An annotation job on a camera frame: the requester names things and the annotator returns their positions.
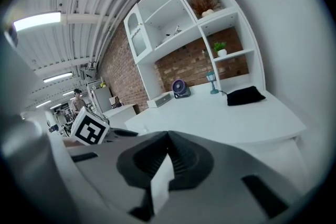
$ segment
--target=dried plant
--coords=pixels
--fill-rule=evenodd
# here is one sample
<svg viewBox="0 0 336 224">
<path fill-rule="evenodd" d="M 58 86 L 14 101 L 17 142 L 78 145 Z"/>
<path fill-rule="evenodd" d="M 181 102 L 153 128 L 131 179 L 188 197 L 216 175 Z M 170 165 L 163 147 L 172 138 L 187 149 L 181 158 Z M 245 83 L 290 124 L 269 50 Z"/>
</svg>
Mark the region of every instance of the dried plant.
<svg viewBox="0 0 336 224">
<path fill-rule="evenodd" d="M 190 0 L 190 6 L 198 17 L 208 9 L 215 10 L 221 7 L 218 0 Z"/>
</svg>

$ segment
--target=black cushion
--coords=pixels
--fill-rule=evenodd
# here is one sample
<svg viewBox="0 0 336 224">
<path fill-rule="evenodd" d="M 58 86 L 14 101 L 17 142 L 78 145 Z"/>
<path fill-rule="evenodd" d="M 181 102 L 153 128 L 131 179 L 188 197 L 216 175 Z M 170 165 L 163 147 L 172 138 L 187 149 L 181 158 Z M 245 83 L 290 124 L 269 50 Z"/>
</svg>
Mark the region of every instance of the black cushion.
<svg viewBox="0 0 336 224">
<path fill-rule="evenodd" d="M 227 95 L 227 105 L 241 105 L 259 102 L 266 97 L 255 86 L 240 89 Z"/>
</svg>

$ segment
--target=refrigerator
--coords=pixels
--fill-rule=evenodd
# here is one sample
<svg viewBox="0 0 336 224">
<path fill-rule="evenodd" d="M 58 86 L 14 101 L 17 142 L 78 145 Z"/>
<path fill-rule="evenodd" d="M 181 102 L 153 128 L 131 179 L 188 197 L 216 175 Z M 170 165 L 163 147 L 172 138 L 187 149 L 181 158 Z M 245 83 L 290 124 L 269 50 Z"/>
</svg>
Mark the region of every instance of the refrigerator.
<svg viewBox="0 0 336 224">
<path fill-rule="evenodd" d="M 108 87 L 98 88 L 95 90 L 92 89 L 92 95 L 94 104 L 100 114 L 112 109 L 112 105 L 110 103 L 112 95 Z"/>
</svg>

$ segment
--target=white cabinet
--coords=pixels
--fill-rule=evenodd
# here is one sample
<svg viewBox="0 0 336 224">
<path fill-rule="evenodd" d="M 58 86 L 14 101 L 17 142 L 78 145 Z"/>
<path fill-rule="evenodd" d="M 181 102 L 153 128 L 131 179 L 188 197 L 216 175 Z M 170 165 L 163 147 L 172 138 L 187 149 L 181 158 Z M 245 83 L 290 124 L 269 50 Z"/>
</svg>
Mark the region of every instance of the white cabinet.
<svg viewBox="0 0 336 224">
<path fill-rule="evenodd" d="M 265 90 L 258 44 L 244 13 L 235 0 L 218 3 L 215 12 L 204 18 L 191 8 L 191 0 L 140 0 L 129 12 L 124 24 L 150 100 L 162 93 L 154 63 L 198 38 L 204 39 L 220 90 L 230 92 L 251 84 Z M 213 55 L 208 37 L 231 27 L 237 31 L 243 49 L 224 57 Z M 221 80 L 217 64 L 240 55 L 246 56 L 249 74 Z"/>
</svg>

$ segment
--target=ceiling light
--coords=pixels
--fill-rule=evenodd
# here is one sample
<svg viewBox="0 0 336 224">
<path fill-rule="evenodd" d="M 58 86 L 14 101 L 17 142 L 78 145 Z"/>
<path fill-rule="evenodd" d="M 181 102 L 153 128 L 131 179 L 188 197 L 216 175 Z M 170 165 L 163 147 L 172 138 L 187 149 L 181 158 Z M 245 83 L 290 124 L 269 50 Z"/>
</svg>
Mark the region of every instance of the ceiling light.
<svg viewBox="0 0 336 224">
<path fill-rule="evenodd" d="M 51 103 L 51 101 L 49 100 L 47 102 L 44 102 L 43 104 L 39 104 L 36 108 L 39 108 L 40 106 L 43 106 L 43 105 L 48 104 L 48 103 Z"/>
<path fill-rule="evenodd" d="M 61 22 L 61 12 L 51 12 L 17 20 L 14 22 L 14 26 L 16 31 L 20 31 L 33 26 L 59 22 Z"/>
<path fill-rule="evenodd" d="M 54 105 L 54 106 L 52 106 L 50 109 L 54 109 L 54 108 L 56 108 L 56 107 L 58 107 L 58 106 L 60 106 L 60 105 L 62 105 L 62 104 Z"/>
<path fill-rule="evenodd" d="M 54 76 L 54 77 L 51 77 L 51 78 L 48 78 L 48 79 L 44 79 L 43 82 L 47 83 L 47 82 L 50 82 L 50 81 L 53 81 L 53 80 L 56 80 L 56 79 L 61 79 L 61 78 L 69 77 L 69 76 L 72 76 L 72 72 L 67 72 L 67 73 L 57 75 L 57 76 Z"/>
<path fill-rule="evenodd" d="M 71 94 L 71 93 L 73 93 L 73 92 L 74 92 L 74 91 L 64 93 L 63 96 L 66 96 L 66 95 Z"/>
</svg>

